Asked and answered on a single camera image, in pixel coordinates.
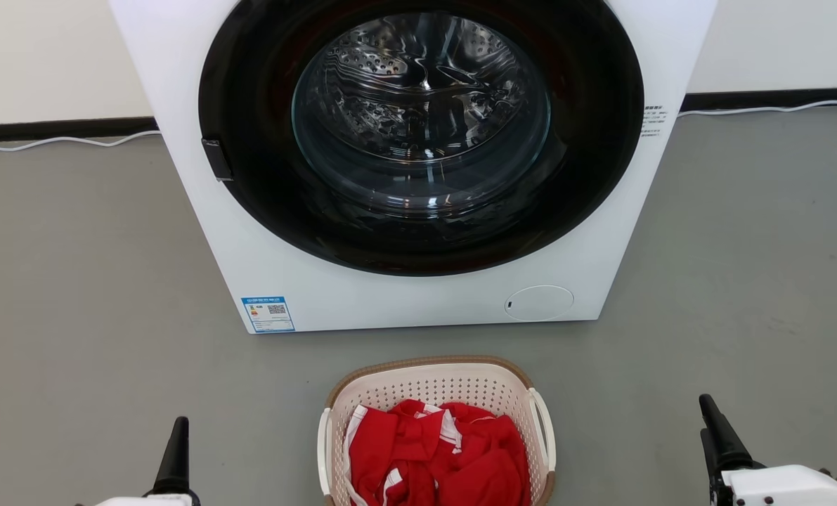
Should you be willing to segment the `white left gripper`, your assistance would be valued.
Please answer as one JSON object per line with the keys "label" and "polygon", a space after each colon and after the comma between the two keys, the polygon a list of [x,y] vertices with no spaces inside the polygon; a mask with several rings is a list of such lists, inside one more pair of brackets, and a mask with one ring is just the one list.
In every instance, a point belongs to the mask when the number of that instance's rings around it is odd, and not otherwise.
{"label": "white left gripper", "polygon": [[153,494],[113,497],[95,506],[199,506],[190,489],[189,419],[177,417],[153,483]]}

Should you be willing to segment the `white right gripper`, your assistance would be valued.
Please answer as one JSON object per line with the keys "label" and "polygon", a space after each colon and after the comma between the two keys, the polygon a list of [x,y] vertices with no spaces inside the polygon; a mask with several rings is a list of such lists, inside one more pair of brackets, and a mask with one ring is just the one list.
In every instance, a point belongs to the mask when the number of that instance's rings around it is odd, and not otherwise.
{"label": "white right gripper", "polygon": [[731,506],[731,500],[735,506],[837,506],[835,478],[802,465],[765,468],[752,458],[713,397],[702,394],[699,400],[710,506]]}

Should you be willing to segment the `beige perforated laundry basket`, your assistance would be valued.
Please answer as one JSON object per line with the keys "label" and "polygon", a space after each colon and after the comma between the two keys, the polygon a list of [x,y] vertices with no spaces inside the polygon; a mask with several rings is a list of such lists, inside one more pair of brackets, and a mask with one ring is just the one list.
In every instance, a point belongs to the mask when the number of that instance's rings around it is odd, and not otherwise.
{"label": "beige perforated laundry basket", "polygon": [[438,406],[461,401],[514,420],[526,446],[531,506],[547,506],[555,490],[557,449],[549,409],[533,381],[495,356],[435,356],[366,366],[332,388],[316,434],[316,467],[324,506],[349,506],[344,436],[357,406],[389,409],[415,399]]}

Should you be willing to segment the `blue energy label sticker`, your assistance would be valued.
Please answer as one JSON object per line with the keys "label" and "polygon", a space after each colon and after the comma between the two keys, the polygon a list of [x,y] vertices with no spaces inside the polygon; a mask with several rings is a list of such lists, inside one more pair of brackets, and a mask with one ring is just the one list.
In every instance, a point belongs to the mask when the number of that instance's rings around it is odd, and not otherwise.
{"label": "blue energy label sticker", "polygon": [[241,302],[252,333],[273,334],[296,331],[286,298],[283,296],[244,297]]}

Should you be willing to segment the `white front-load washing machine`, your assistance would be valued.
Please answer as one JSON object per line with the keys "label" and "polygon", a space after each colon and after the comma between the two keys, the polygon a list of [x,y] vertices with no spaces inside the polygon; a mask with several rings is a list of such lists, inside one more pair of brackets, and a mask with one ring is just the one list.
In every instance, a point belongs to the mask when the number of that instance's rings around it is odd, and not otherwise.
{"label": "white front-load washing machine", "polygon": [[213,39],[238,0],[109,0],[191,205],[241,319],[244,297],[286,298],[296,331],[518,323],[515,292],[562,286],[573,306],[549,321],[595,320],[618,273],[678,118],[719,0],[607,0],[641,50],[645,106],[663,105],[659,137],[640,138],[629,169],[582,224],[531,255],[471,273],[382,275],[296,249],[252,218],[202,147],[199,90]]}

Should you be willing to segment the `round white filter cover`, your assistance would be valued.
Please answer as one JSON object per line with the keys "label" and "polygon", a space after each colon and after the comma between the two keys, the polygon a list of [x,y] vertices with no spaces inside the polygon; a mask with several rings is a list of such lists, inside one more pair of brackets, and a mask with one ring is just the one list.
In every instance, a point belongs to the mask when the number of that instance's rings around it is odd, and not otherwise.
{"label": "round white filter cover", "polygon": [[562,317],[573,306],[573,294],[562,286],[536,285],[512,294],[505,313],[518,321],[548,321]]}

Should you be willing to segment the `red and white garment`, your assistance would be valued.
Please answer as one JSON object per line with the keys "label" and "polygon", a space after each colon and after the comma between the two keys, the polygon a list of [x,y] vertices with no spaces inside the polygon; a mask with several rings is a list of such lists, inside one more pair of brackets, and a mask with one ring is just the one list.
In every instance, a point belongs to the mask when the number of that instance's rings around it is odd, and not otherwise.
{"label": "red and white garment", "polygon": [[351,506],[531,506],[524,440],[511,417],[415,399],[357,406],[344,437]]}

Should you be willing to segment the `black round washer door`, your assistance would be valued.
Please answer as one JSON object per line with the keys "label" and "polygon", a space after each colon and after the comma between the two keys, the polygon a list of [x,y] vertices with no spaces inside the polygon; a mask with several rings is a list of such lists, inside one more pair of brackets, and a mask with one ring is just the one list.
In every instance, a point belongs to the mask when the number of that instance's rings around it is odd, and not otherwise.
{"label": "black round washer door", "polygon": [[[546,126],[418,163],[300,144],[292,107],[312,58],[361,23],[412,12],[517,42],[540,70]],[[204,60],[200,128],[224,147],[226,189],[296,249],[382,275],[471,273],[550,246],[614,191],[640,137],[642,63],[607,0],[238,0]]]}

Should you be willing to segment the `small printed text sticker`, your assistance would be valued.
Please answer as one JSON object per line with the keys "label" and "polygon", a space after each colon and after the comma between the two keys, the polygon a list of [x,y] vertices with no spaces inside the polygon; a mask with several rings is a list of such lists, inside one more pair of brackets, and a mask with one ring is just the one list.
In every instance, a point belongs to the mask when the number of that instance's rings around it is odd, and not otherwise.
{"label": "small printed text sticker", "polygon": [[663,125],[668,121],[668,109],[663,105],[647,105],[644,107],[640,138],[659,137],[663,132]]}

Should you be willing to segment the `steel washer drum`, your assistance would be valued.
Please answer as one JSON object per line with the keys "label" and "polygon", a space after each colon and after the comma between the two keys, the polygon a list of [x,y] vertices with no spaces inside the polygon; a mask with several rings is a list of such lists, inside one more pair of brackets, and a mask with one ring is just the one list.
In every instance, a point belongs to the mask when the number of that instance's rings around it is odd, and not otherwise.
{"label": "steel washer drum", "polygon": [[294,96],[300,144],[418,163],[463,156],[550,118],[543,75],[501,32],[444,12],[392,14],[332,39]]}

